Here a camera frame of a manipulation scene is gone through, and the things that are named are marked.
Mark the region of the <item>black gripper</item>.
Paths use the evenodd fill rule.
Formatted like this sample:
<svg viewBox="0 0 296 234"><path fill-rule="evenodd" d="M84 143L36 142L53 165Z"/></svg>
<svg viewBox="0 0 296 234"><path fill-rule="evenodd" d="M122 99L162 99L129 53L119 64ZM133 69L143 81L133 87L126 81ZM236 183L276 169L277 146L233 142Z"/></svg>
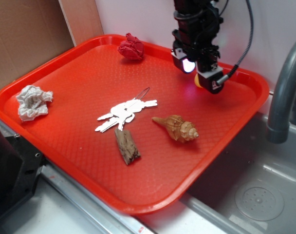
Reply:
<svg viewBox="0 0 296 234"><path fill-rule="evenodd" d="M223 77L223 69L217 63L205 67L199 61L190 62L220 57L219 47L212 44L223 23L218 8L210 0L175 0L174 7L178 23L178 29L172 31L174 65L186 74L196 68L202 88L212 94L219 93L224 85L217 81Z"/></svg>

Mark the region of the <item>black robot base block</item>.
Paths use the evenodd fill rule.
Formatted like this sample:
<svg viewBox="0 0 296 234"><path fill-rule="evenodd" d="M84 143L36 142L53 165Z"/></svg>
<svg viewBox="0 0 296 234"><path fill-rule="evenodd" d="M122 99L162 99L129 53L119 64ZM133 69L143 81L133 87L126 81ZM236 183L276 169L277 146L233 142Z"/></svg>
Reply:
<svg viewBox="0 0 296 234"><path fill-rule="evenodd" d="M35 193L43 153L22 136L0 130L0 220Z"/></svg>

